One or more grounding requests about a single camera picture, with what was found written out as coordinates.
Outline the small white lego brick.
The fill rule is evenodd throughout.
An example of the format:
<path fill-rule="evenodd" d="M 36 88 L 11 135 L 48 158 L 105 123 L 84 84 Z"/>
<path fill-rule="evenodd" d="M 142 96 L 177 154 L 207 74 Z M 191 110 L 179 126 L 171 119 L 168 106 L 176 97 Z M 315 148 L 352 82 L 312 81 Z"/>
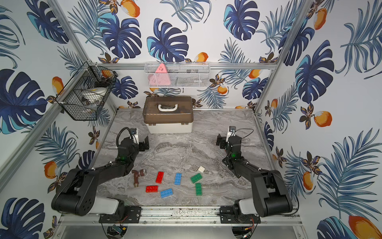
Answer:
<path fill-rule="evenodd" d="M 200 166 L 198 171 L 200 171 L 201 173 L 203 173 L 205 171 L 205 168 L 203 166 Z"/>

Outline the red lego brick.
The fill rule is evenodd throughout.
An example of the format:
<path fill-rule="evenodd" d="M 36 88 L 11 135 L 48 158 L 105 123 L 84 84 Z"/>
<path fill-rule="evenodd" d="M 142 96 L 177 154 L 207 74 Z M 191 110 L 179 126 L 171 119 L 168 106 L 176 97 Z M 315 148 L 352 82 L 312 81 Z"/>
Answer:
<path fill-rule="evenodd" d="M 163 181 L 163 177 L 164 177 L 164 172 L 159 171 L 157 174 L 156 183 L 161 184 Z"/>
<path fill-rule="evenodd" d="M 146 193 L 157 193 L 159 190 L 159 186 L 158 185 L 149 185 L 149 186 L 146 186 Z"/>

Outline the green lego brick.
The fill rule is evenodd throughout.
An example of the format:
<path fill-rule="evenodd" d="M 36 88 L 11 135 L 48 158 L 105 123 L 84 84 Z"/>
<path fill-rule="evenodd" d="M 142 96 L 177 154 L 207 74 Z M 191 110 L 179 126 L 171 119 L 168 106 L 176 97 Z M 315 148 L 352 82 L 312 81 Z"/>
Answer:
<path fill-rule="evenodd" d="M 198 181 L 200 181 L 201 179 L 203 178 L 203 176 L 198 173 L 198 174 L 195 174 L 194 176 L 191 177 L 191 182 L 193 184 L 197 183 Z"/>
<path fill-rule="evenodd" d="M 196 183 L 195 189 L 196 189 L 196 196 L 202 196 L 203 195 L 203 189 L 202 189 L 201 183 Z"/>

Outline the blue lego brick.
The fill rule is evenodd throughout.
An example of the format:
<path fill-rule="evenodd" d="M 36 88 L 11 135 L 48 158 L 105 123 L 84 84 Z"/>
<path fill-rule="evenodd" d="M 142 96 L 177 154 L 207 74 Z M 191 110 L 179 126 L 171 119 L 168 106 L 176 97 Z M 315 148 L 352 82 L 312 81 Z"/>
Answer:
<path fill-rule="evenodd" d="M 181 185 L 181 180 L 182 180 L 182 173 L 176 173 L 174 184 L 175 185 Z"/>
<path fill-rule="evenodd" d="M 173 195 L 173 189 L 169 188 L 160 192 L 161 198 L 166 198 Z"/>

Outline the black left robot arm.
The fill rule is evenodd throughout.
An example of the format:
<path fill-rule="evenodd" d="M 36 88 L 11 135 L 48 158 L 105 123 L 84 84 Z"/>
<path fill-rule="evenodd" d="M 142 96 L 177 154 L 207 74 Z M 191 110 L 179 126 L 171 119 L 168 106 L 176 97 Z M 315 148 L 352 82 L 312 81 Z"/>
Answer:
<path fill-rule="evenodd" d="M 88 214 L 124 217 L 123 201 L 97 196 L 97 188 L 110 180 L 134 174 L 135 178 L 143 171 L 133 170 L 140 152 L 150 148 L 149 137 L 138 140 L 137 129 L 122 128 L 116 137 L 117 157 L 115 161 L 96 168 L 75 168 L 69 171 L 51 202 L 51 208 L 59 213 L 85 216 Z"/>

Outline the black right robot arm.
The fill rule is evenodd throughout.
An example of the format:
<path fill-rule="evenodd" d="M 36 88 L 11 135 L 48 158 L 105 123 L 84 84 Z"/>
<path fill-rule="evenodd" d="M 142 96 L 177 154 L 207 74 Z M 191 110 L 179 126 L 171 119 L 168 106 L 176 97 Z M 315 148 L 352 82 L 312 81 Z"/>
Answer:
<path fill-rule="evenodd" d="M 251 183 L 252 196 L 237 200 L 239 213 L 259 215 L 293 215 L 293 203 L 287 186 L 277 170 L 266 170 L 251 164 L 241 152 L 242 138 L 235 132 L 226 137 L 217 136 L 216 145 L 226 151 L 223 164 L 237 178 L 245 178 Z"/>

